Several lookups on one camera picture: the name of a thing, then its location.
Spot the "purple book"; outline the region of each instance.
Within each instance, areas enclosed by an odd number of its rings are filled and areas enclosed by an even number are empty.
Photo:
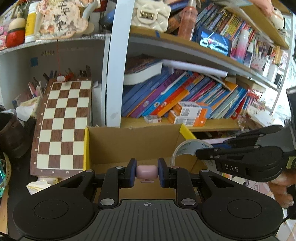
[[[163,92],[171,83],[174,83],[184,73],[183,70],[176,70],[169,78],[167,78],[137,109],[131,113],[131,117],[139,118],[144,111],[150,107],[150,104]]]

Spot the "white handbag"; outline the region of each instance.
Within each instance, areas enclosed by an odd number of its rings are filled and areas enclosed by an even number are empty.
[[[165,32],[169,16],[170,6],[162,0],[136,0],[131,25]]]

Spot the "cream square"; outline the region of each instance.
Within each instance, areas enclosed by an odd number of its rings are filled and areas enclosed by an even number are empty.
[[[89,106],[89,97],[78,98],[77,107],[88,107]]]
[[[52,121],[52,130],[62,130],[64,126],[64,118],[54,118]]]
[[[67,107],[65,111],[65,118],[76,118],[77,107]]]
[[[45,109],[43,114],[43,119],[53,119],[54,118],[55,108]]]
[[[74,141],[74,129],[64,129],[62,132],[62,142]]]
[[[38,154],[36,167],[38,169],[48,169],[49,155]]]
[[[78,98],[79,97],[79,89],[78,90],[70,90],[68,98]]]
[[[85,129],[87,125],[87,117],[78,117],[75,120],[75,129]]]
[[[40,130],[39,141],[50,142],[51,135],[52,135],[52,130]]]
[[[90,88],[91,88],[91,80],[81,81],[81,86],[80,86],[81,90],[86,90]]]
[[[61,154],[62,143],[59,141],[50,142],[49,144],[49,154],[50,155],[60,155]]]
[[[66,108],[68,98],[61,98],[57,100],[56,108]]]
[[[50,91],[48,99],[58,99],[59,91]]]
[[[61,86],[61,90],[69,90],[71,88],[71,81],[70,82],[63,82]]]
[[[73,155],[61,155],[60,165],[63,170],[73,169]]]
[[[73,155],[83,155],[84,142],[75,141],[73,143]]]

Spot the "blue sticker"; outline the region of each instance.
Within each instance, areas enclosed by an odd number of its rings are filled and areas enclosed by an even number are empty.
[[[31,58],[31,67],[38,66],[38,57]]]

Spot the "brown square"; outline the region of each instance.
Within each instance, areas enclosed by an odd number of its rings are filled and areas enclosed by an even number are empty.
[[[59,99],[60,98],[68,98],[69,96],[69,90],[63,90],[59,92]]]
[[[87,117],[89,109],[87,107],[80,107],[76,110],[76,117]]]
[[[74,155],[73,156],[73,168],[74,169],[83,168],[83,155]]]
[[[55,118],[64,118],[65,117],[66,108],[56,108],[54,117]]]
[[[62,83],[53,83],[52,90],[60,90]]]
[[[61,168],[61,156],[49,155],[48,168]]]
[[[42,130],[51,130],[52,121],[53,119],[43,119]]]
[[[63,130],[52,130],[50,141],[62,141],[62,131]]]
[[[77,107],[78,98],[69,98],[67,101],[67,107]]]
[[[39,142],[38,154],[49,154],[50,142]]]
[[[74,130],[74,141],[84,141],[84,129]]]
[[[73,155],[73,142],[62,142],[61,155]]]
[[[89,97],[90,90],[80,90],[79,97]]]
[[[48,100],[46,108],[55,108],[57,106],[57,99]]]
[[[81,82],[80,81],[79,82],[72,82],[70,89],[71,90],[72,89],[80,89],[80,86],[81,86]]]
[[[63,129],[74,129],[75,118],[65,118]]]

